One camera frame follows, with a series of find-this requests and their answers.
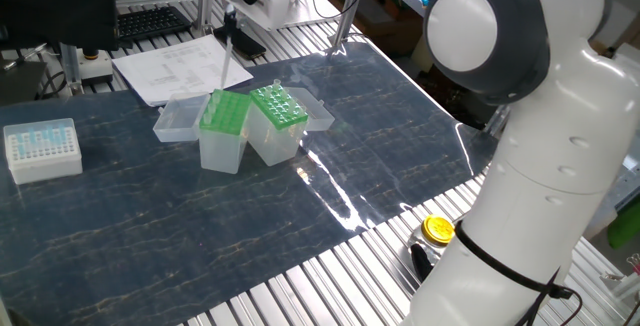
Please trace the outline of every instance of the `table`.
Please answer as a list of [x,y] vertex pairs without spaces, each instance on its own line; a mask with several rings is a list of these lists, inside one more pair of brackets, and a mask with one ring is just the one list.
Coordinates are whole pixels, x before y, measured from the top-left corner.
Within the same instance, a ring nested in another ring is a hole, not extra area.
[[495,140],[457,122],[364,43],[248,69],[336,121],[267,167],[202,170],[161,144],[131,92],[0,109],[0,125],[72,117],[84,173],[16,187],[0,164],[0,290],[36,325],[175,325],[482,170]]

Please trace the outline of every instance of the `metal pole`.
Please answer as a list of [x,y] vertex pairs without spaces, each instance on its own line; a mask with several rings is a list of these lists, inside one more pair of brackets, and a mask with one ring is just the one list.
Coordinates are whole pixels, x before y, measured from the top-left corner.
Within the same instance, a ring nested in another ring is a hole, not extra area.
[[338,23],[338,31],[333,35],[333,47],[339,46],[342,44],[342,40],[344,40],[349,31],[351,29],[351,25],[353,24],[353,18],[356,16],[356,11],[358,10],[358,3],[360,0],[345,0],[343,11],[347,8],[349,9],[345,13],[340,16],[340,22]]
[[207,27],[211,25],[212,2],[213,0],[198,0],[198,19],[193,27],[200,36],[204,36]]
[[71,94],[83,94],[84,89],[82,88],[82,78],[80,77],[77,48],[60,43],[60,56],[62,57],[64,77],[67,80],[67,86],[71,90]]

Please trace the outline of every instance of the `white plastic container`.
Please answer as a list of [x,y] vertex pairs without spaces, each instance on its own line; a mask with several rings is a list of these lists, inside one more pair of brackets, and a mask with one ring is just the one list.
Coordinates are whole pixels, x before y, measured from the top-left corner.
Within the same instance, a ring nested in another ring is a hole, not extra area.
[[251,146],[267,166],[293,158],[307,126],[307,113],[278,80],[250,95],[247,124]]
[[249,96],[216,90],[199,123],[200,165],[213,171],[238,173],[247,145]]
[[335,117],[324,108],[324,102],[318,101],[307,89],[298,87],[285,87],[285,89],[309,115],[305,131],[326,131],[331,127]]
[[211,96],[206,93],[182,93],[171,95],[153,132],[160,142],[196,141],[198,122]]
[[5,126],[4,146],[16,185],[82,173],[72,119]]

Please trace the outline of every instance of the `yellow lid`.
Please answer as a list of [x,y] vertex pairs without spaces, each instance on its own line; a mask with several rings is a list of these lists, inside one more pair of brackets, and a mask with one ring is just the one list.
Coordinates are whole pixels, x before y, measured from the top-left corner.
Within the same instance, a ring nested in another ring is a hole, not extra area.
[[454,228],[447,219],[429,215],[422,222],[422,234],[431,242],[446,245],[453,238]]

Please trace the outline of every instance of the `pipette tip box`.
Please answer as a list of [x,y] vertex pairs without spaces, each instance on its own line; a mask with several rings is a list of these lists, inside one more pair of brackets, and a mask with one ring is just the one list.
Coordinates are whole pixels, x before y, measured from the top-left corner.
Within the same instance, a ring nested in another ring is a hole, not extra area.
[[215,90],[200,119],[202,168],[238,173],[247,144],[246,119],[251,99],[235,92]]
[[249,143],[273,166],[296,155],[309,116],[278,80],[249,93]]
[[17,185],[82,173],[72,119],[5,126],[4,147]]

